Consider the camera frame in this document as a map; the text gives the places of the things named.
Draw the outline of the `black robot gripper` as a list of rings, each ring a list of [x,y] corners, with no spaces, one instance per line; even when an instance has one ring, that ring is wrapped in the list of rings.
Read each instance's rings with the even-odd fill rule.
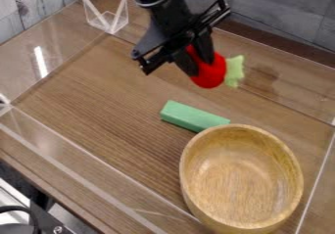
[[[150,14],[150,27],[135,45],[131,56],[144,74],[164,63],[176,63],[188,76],[199,73],[198,65],[187,53],[195,47],[207,64],[215,60],[212,27],[230,14],[227,0],[135,0]]]

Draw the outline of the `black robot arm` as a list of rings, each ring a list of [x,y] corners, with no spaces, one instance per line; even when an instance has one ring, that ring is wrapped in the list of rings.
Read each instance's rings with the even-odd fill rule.
[[[231,14],[227,0],[135,0],[150,14],[148,29],[131,56],[144,74],[164,63],[176,63],[188,76],[199,67],[187,52],[191,47],[206,64],[215,61],[212,27]]]

